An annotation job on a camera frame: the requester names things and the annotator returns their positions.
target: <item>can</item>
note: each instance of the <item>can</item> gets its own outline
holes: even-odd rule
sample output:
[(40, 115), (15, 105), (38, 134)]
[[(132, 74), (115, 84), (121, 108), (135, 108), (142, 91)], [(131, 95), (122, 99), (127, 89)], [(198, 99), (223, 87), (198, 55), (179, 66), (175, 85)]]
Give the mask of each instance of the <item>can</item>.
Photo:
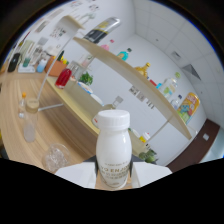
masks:
[(92, 43), (98, 44), (108, 33), (120, 26), (121, 20), (116, 17), (110, 17), (100, 23), (93, 30), (87, 33), (83, 38)]

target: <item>box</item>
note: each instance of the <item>box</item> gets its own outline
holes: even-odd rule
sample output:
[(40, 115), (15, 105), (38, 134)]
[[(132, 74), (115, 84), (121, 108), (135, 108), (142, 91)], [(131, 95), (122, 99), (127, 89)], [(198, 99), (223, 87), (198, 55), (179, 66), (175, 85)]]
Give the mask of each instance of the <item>box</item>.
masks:
[[(48, 72), (48, 69), (50, 68), (53, 61), (54, 61), (54, 58), (53, 58), (53, 56), (51, 56), (50, 59), (48, 60), (46, 67), (45, 67), (46, 73)], [(51, 71), (49, 72), (49, 75), (58, 77), (66, 67), (67, 67), (66, 64), (63, 64), (61, 61), (56, 61), (53, 65)]]

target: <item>ceiling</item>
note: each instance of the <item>ceiling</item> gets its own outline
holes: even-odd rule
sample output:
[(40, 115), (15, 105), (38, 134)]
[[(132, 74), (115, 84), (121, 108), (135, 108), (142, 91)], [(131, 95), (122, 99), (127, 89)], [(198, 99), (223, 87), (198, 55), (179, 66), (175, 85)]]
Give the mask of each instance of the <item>ceiling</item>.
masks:
[(175, 11), (149, 0), (133, 0), (136, 34), (182, 69), (201, 100), (207, 118), (224, 129), (224, 72), (201, 32)]

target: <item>drinking glass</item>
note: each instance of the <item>drinking glass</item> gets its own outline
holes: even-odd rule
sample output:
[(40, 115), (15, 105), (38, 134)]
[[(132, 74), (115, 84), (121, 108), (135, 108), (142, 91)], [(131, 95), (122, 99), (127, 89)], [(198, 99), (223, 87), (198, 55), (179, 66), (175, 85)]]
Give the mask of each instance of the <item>drinking glass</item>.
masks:
[(50, 173), (55, 173), (58, 169), (69, 165), (69, 150), (62, 144), (51, 144), (43, 156), (42, 163), (47, 171)]

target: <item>wooden shelf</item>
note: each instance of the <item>wooden shelf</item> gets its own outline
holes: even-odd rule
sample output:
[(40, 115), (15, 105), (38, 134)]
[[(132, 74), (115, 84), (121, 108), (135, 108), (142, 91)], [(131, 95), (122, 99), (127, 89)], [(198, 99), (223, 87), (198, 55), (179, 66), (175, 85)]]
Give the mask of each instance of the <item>wooden shelf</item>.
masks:
[(138, 88), (148, 99), (150, 99), (150, 101), (167, 119), (167, 121), (172, 124), (179, 132), (181, 132), (188, 140), (192, 138), (185, 123), (174, 110), (172, 105), (168, 102), (168, 100), (137, 70), (135, 70), (116, 55), (104, 50), (102, 47), (99, 47), (98, 45), (91, 43), (88, 40), (77, 37), (74, 37), (73, 39), (83, 48), (85, 48), (90, 54), (92, 54), (104, 64), (108, 65), (114, 71), (119, 73), (123, 78), (132, 83), (136, 88)]
[(56, 80), (57, 77), (49, 76), (47, 78), (48, 84), (57, 93), (66, 108), (97, 137), (99, 129), (93, 125), (92, 118), (102, 109), (102, 106), (75, 82), (69, 81), (64, 89), (59, 89), (55, 86)]

